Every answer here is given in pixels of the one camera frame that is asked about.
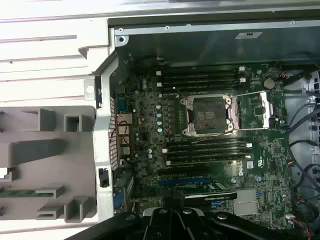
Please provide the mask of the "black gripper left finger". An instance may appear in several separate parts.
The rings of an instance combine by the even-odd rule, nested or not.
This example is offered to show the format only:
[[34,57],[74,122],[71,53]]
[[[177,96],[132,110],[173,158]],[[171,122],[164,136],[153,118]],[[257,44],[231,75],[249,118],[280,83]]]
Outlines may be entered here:
[[179,213],[148,208],[142,217],[125,212],[70,237],[69,240],[173,240],[180,231]]

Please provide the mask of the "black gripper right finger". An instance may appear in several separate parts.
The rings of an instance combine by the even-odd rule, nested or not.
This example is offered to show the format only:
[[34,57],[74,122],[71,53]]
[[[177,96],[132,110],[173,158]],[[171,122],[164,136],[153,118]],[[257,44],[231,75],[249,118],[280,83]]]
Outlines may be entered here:
[[198,213],[193,208],[179,212],[191,240],[308,240],[296,230],[272,230],[228,212]]

